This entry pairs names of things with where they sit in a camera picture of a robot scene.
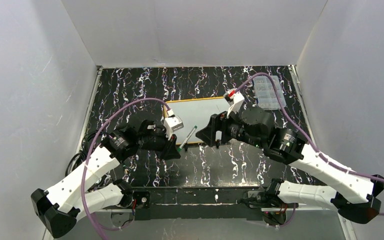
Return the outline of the yellow framed whiteboard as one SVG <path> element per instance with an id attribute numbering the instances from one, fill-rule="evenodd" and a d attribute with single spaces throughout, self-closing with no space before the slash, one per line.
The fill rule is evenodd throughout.
<path id="1" fill-rule="evenodd" d="M 177 145 L 187 139 L 188 134 L 196 127 L 199 131 L 207 126 L 213 114 L 228 110 L 229 104 L 222 97 L 208 97 L 168 101 L 167 105 L 183 122 L 183 128 L 175 131 Z"/>

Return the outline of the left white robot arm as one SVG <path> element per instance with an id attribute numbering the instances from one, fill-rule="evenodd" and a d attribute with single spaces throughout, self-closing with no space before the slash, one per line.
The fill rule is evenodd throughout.
<path id="1" fill-rule="evenodd" d="M 65 178 L 31 194 L 36 216 L 54 238 L 60 238 L 91 213 L 114 205 L 128 207 L 134 201 L 133 190 L 121 180 L 87 191 L 138 150 L 154 151 L 162 160 L 179 159 L 174 132 L 183 126 L 183 121 L 176 116 L 166 117 L 163 124 L 145 119 L 118 126 Z"/>

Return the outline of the green whiteboard marker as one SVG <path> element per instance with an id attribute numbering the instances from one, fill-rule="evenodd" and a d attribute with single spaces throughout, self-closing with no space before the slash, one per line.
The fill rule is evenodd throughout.
<path id="1" fill-rule="evenodd" d="M 184 139 L 184 141 L 179 145 L 179 147 L 177 148 L 177 151 L 180 152 L 182 150 L 182 148 L 188 143 L 188 141 L 190 140 L 190 138 L 193 136 L 193 134 L 195 133 L 195 131 L 197 130 L 197 126 L 195 125 L 191 131 L 187 134 L 186 138 Z"/>

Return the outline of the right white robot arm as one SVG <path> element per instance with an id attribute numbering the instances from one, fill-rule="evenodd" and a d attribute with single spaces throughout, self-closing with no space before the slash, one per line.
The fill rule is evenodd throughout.
<path id="1" fill-rule="evenodd" d="M 248 108 L 241 115 L 213 114 L 196 137 L 209 147 L 232 139 L 246 143 L 261 149 L 267 158 L 322 181 L 322 185 L 305 185 L 275 178 L 242 200 L 249 206 L 305 204 L 336 211 L 358 224 L 367 224 L 380 214 L 382 203 L 377 196 L 384 184 L 376 175 L 359 177 L 345 167 L 337 169 L 335 161 L 317 156 L 302 134 L 276 127 L 274 116 L 260 107 Z"/>

